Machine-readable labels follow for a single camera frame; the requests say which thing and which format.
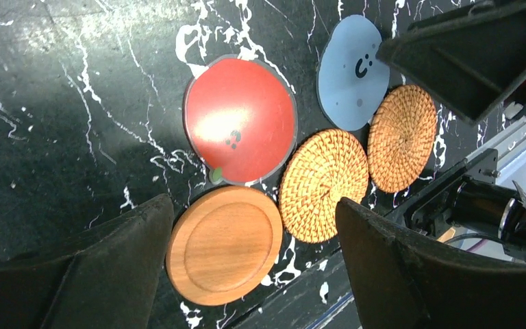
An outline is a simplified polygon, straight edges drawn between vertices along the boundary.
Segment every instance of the wooden coaster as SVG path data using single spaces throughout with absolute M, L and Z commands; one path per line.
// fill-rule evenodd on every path
M 220 188 L 180 217 L 168 244 L 166 270 L 191 302 L 223 305 L 261 283 L 282 236 L 279 211 L 265 194 L 247 187 Z
M 334 237 L 336 204 L 342 197 L 361 202 L 368 188 L 366 154 L 343 130 L 325 130 L 307 140 L 290 161 L 279 192 L 284 225 L 310 243 Z
M 414 85 L 394 89 L 382 102 L 368 135 L 368 165 L 387 193 L 402 191 L 424 169 L 436 135 L 430 95 Z

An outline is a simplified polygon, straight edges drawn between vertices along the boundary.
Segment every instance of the blue coaster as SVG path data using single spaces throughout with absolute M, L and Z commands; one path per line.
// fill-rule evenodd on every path
M 337 24 L 323 51 L 317 92 L 326 117 L 338 128 L 358 130 L 382 102 L 390 69 L 376 59 L 382 42 L 368 19 L 352 15 Z

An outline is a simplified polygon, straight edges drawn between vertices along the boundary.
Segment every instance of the tabletop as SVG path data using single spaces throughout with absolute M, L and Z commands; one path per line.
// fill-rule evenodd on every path
M 211 61 L 235 54 L 275 70 L 294 94 L 300 145 L 333 127 L 321 112 L 315 81 L 321 53 L 342 18 L 364 15 L 387 39 L 414 21 L 468 4 L 0 0 L 0 260 L 99 225 L 160 193 L 172 198 L 179 217 L 211 191 L 182 122 L 185 89 Z M 409 83 L 391 71 L 391 88 Z M 370 183 L 362 204 L 386 214 L 508 124 L 502 110 L 474 126 L 440 104 L 437 115 L 433 151 L 420 178 L 394 194 Z M 368 131 L 354 132 L 364 147 Z M 251 187 L 277 201 L 284 169 Z M 149 327 L 228 326 L 338 247 L 337 238 L 308 244 L 285 232 L 261 284 L 218 307 L 185 300 L 163 271 Z

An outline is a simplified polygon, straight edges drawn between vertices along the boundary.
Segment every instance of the screw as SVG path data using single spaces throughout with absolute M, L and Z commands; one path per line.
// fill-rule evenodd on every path
M 498 170 L 485 170 L 483 172 L 483 174 L 485 176 L 490 176 L 490 177 L 493 177 L 493 178 L 498 178 L 499 176 L 501 176 L 501 172 L 498 171 Z

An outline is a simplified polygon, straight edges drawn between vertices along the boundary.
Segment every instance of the coaster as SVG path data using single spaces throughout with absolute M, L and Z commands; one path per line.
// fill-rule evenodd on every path
M 295 100 L 269 66 L 223 57 L 188 87 L 184 126 L 213 183 L 267 178 L 291 153 Z
M 436 136 L 436 109 L 430 95 L 409 85 L 382 102 L 368 135 L 368 164 L 374 183 L 387 193 L 402 191 L 421 174 Z
M 361 144 L 343 130 L 313 135 L 295 152 L 279 191 L 284 225 L 295 238 L 318 243 L 334 237 L 336 204 L 360 203 L 368 188 L 368 162 Z
M 184 212 L 168 250 L 174 287 L 200 305 L 232 302 L 253 290 L 279 254 L 283 226 L 275 203 L 247 187 L 208 193 Z
M 360 15 L 348 16 L 331 34 L 318 69 L 317 93 L 325 116 L 348 131 L 364 127 L 382 102 L 390 69 L 376 59 L 378 29 Z

